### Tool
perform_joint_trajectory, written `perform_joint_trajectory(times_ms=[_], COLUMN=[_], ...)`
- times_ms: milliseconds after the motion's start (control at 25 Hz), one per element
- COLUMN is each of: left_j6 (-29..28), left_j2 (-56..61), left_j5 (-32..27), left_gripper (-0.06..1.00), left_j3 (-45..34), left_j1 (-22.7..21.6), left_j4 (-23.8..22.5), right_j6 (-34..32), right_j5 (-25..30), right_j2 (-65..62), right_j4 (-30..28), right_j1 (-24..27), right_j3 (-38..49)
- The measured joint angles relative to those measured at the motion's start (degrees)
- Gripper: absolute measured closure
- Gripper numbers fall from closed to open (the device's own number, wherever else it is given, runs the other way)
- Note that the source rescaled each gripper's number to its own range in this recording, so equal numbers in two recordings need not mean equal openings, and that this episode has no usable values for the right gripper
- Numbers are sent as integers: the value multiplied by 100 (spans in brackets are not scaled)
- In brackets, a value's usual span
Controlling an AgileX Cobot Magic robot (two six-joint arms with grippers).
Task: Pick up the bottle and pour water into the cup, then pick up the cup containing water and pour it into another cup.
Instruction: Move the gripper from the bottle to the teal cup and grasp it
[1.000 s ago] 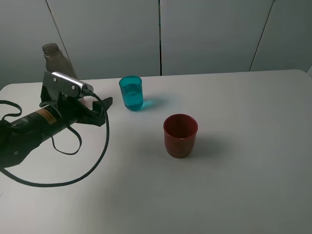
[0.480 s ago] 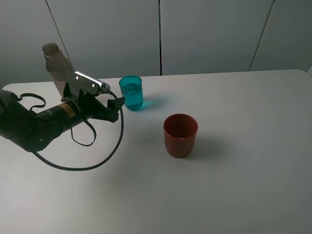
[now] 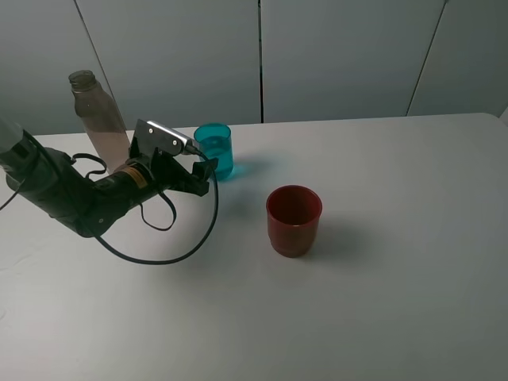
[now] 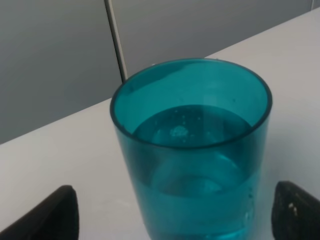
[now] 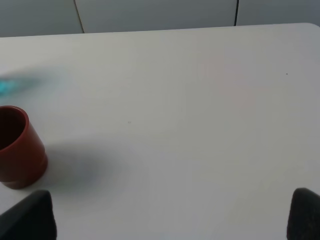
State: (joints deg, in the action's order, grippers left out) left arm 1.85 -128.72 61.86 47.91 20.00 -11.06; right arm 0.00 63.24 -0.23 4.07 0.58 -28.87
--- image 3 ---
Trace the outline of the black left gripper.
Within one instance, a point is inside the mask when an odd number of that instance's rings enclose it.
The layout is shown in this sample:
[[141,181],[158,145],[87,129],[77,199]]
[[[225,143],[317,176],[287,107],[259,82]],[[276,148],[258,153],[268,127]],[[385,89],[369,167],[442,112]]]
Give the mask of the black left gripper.
[[194,162],[187,171],[174,157],[183,152],[175,137],[133,137],[127,165],[138,169],[149,185],[202,197],[209,192],[208,179],[218,166],[218,159]]

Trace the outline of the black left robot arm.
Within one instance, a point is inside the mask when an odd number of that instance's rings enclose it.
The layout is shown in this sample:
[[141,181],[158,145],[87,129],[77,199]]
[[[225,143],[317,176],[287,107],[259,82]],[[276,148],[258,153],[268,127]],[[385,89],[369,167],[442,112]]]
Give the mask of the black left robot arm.
[[166,190],[207,194],[218,161],[201,159],[187,171],[176,160],[178,155],[201,152],[195,140],[179,131],[139,120],[129,158],[98,180],[75,169],[79,154],[39,148],[25,130],[1,146],[1,167],[11,190],[81,237],[92,237]]

